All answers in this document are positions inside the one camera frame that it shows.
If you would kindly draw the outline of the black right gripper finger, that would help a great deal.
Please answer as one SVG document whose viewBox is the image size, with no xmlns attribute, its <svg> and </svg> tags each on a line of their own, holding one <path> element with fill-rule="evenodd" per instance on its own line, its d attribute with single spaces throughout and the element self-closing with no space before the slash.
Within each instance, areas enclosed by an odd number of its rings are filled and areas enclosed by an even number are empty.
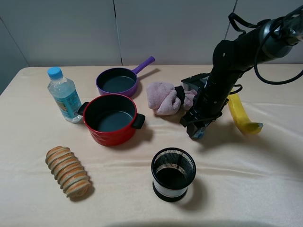
<svg viewBox="0 0 303 227">
<path fill-rule="evenodd" d="M 204 127 L 207 128 L 211 123 L 213 123 L 215 121 L 216 121 L 216 118 L 205 120 L 204 121 Z"/>
</svg>

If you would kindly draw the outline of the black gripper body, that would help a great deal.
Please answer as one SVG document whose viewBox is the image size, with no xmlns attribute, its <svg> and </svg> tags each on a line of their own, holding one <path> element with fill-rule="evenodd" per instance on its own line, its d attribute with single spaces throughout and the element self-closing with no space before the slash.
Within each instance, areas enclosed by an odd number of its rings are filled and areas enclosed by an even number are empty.
<svg viewBox="0 0 303 227">
<path fill-rule="evenodd" d="M 219 118 L 222 109 L 227 105 L 229 99 L 212 100 L 209 97 L 199 94 L 194 98 L 194 105 L 181 117 L 180 123 L 187 127 L 189 123 L 202 122 L 207 119 Z"/>
</svg>

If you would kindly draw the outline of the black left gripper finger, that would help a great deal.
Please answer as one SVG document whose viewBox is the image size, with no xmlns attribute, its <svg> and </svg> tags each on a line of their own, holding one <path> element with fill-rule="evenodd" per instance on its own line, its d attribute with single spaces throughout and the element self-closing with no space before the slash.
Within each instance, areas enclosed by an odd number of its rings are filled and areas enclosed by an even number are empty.
<svg viewBox="0 0 303 227">
<path fill-rule="evenodd" d="M 192 122 L 187 125 L 187 134 L 191 138 L 198 138 L 199 137 L 199 128 Z"/>
</svg>

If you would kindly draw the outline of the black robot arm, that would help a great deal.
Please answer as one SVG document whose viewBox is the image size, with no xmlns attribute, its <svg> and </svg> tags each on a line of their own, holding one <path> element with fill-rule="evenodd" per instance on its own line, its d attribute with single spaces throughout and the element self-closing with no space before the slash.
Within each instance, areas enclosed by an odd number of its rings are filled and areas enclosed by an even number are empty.
<svg viewBox="0 0 303 227">
<path fill-rule="evenodd" d="M 287 16 L 247 23 L 234 13 L 229 20 L 241 34 L 234 41 L 222 40 L 213 53 L 213 68 L 183 79 L 185 89 L 197 92 L 193 105 L 180 119 L 193 139 L 203 137 L 206 127 L 222 115 L 228 105 L 237 127 L 243 133 L 257 134 L 262 124 L 251 122 L 237 93 L 242 85 L 236 82 L 242 75 L 257 69 L 258 64 L 286 56 L 303 39 L 303 17 Z"/>
</svg>

